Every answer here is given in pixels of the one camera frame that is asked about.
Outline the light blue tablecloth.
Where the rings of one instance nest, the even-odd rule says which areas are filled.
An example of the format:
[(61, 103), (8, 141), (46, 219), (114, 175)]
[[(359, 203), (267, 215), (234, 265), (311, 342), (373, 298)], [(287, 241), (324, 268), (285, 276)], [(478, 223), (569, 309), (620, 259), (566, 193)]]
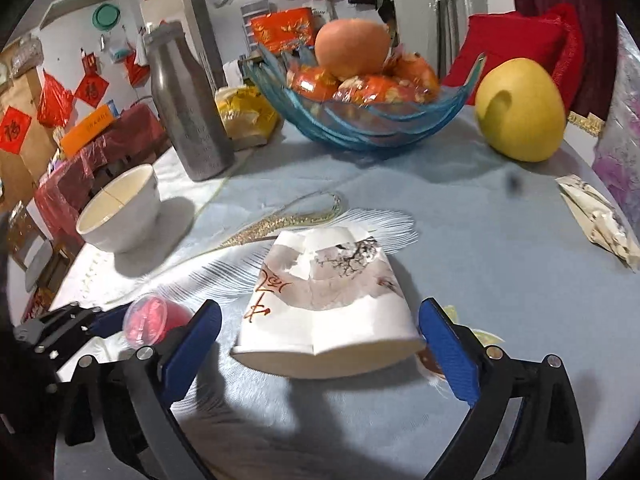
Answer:
[(244, 344), (296, 330), (356, 359), (436, 299), (510, 356), (557, 354), (604, 474), (639, 421), (639, 275), (590, 243), (558, 179), (593, 169), (563, 145), (541, 164), (499, 155), (472, 110), (396, 156), (326, 148), (285, 126), (228, 178), (194, 183), (174, 152), (155, 165), (160, 216), (138, 248), (81, 249), (55, 297), (110, 308), (157, 294), (218, 302), (212, 353), (174, 413), (223, 479), (420, 479), (468, 407), (415, 356), (373, 372), (301, 378), (253, 370)]

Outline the crumpled paper wrapper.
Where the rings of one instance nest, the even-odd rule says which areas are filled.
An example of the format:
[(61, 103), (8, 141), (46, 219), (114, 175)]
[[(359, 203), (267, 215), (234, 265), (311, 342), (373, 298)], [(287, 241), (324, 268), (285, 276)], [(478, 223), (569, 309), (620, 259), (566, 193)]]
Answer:
[(639, 270), (639, 245), (614, 206), (576, 174), (558, 177), (561, 197), (590, 243), (600, 246), (629, 269)]

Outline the large orange fruit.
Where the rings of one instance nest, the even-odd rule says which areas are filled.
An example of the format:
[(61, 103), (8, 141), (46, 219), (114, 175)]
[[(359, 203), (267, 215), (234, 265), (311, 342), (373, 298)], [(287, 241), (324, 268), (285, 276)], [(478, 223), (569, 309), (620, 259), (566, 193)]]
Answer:
[(314, 54), (318, 64), (338, 80), (379, 73), (390, 53), (392, 38), (384, 25), (341, 18), (318, 31)]

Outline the orange box on side table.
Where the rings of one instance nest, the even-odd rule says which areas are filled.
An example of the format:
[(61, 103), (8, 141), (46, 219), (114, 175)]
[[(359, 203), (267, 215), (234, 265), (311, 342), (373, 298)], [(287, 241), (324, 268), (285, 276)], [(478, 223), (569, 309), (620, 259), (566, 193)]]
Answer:
[(114, 120), (115, 117), (107, 104), (99, 106), (62, 137), (60, 141), (62, 152), (66, 157), (75, 156), (84, 146), (109, 127)]

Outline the white ceramic bowl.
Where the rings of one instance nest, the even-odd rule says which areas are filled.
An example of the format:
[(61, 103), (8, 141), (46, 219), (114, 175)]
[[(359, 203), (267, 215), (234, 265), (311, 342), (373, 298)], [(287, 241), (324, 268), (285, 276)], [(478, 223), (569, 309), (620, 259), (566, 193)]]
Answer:
[(133, 250), (149, 236), (160, 211), (157, 185), (150, 164), (125, 171), (85, 206), (77, 219), (76, 232), (102, 252)]

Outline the red covered side table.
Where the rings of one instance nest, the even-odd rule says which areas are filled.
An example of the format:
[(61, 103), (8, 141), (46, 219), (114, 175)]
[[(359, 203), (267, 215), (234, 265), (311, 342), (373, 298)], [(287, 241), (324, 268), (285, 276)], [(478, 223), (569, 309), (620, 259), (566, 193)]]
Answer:
[(162, 123), (146, 104), (125, 110), (35, 190), (36, 207), (52, 237), (80, 245), (76, 222), (93, 196), (122, 172), (155, 162), (169, 147)]

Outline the red fu diamond poster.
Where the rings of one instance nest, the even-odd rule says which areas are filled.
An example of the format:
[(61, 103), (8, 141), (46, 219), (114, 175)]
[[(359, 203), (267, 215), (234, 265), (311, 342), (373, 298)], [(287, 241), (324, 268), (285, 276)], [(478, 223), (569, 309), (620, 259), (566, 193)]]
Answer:
[(18, 155), (32, 124), (32, 118), (13, 106), (6, 109), (0, 124), (0, 148)]

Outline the steel water bottle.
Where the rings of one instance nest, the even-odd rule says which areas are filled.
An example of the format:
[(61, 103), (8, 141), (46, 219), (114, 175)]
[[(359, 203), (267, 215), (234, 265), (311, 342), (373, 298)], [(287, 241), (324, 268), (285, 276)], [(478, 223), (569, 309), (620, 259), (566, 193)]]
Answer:
[(159, 24), (143, 36), (143, 44), (153, 101), (186, 174), (194, 182), (222, 174), (234, 163), (233, 145), (182, 25)]

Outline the white feather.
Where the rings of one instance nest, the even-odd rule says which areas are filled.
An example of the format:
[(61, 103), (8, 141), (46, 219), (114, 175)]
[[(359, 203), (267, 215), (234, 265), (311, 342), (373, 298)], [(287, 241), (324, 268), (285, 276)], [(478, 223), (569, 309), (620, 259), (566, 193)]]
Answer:
[(342, 211), (335, 203), (314, 214), (278, 211), (107, 304), (121, 306), (149, 294), (191, 309), (206, 299), (228, 304), (254, 292), (266, 272), (285, 281), (321, 280), (324, 271), (353, 278), (374, 257), (399, 252), (418, 238), (416, 220), (397, 210)]

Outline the red pillow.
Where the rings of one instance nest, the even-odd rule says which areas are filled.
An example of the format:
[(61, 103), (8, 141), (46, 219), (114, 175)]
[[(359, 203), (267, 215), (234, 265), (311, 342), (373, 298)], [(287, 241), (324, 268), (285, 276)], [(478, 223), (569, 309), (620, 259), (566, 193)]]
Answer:
[(447, 87), (464, 84), (482, 53), (486, 55), (484, 74), (514, 58), (535, 61), (553, 79), (564, 107), (572, 106), (582, 83), (585, 41), (571, 4), (559, 3), (538, 16), (518, 11), (472, 15), (465, 42), (442, 83)]

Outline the yellow plastic bag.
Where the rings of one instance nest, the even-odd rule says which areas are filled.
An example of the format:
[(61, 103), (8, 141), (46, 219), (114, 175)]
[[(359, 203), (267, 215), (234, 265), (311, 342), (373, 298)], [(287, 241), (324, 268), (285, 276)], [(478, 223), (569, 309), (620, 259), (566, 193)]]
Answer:
[(280, 122), (277, 111), (255, 86), (218, 89), (215, 102), (236, 152), (266, 145)]

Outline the red plastic bag on wall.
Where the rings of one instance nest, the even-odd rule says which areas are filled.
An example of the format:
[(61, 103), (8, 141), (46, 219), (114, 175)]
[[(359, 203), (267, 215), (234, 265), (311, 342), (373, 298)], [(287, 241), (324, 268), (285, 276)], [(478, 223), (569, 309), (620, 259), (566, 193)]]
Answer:
[(46, 128), (65, 128), (74, 108), (73, 92), (47, 72), (43, 72), (43, 78), (37, 110), (38, 122)]

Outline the floral plastic-wrapped mattress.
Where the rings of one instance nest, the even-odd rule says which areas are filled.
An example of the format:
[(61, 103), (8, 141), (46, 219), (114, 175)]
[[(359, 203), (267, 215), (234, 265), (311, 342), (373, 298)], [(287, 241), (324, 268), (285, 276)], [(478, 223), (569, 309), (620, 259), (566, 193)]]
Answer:
[(617, 65), (608, 118), (592, 169), (615, 198), (636, 234), (640, 214), (639, 47), (618, 16)]

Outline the blue glass fruit bowl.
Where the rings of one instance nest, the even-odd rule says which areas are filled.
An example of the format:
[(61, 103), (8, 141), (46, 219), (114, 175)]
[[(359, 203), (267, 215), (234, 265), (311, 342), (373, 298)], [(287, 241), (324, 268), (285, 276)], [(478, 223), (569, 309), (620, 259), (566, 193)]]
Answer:
[(308, 139), (344, 150), (380, 152), (416, 144), (446, 127), (462, 110), (483, 73), (487, 55), (480, 54), (460, 87), (443, 86), (427, 104), (355, 104), (317, 102), (288, 88), (286, 72), (296, 61), (313, 63), (314, 50), (300, 47), (297, 56), (274, 55), (264, 46), (241, 61), (242, 69), (273, 108)]

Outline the orange gift box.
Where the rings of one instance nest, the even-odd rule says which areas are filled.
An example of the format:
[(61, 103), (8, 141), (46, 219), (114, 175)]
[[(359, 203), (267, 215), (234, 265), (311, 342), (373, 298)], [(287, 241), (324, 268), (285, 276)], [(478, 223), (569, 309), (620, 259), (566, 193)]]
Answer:
[(274, 54), (313, 47), (316, 38), (314, 14), (306, 6), (252, 18), (250, 29), (256, 42)]

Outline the yellow pomelo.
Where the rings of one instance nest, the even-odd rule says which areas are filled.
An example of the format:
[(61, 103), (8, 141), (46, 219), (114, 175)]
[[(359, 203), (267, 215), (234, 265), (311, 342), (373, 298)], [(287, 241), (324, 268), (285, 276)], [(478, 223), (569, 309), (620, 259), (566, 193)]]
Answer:
[(566, 113), (560, 92), (529, 58), (506, 61), (482, 79), (475, 116), (488, 144), (519, 162), (544, 162), (563, 141)]

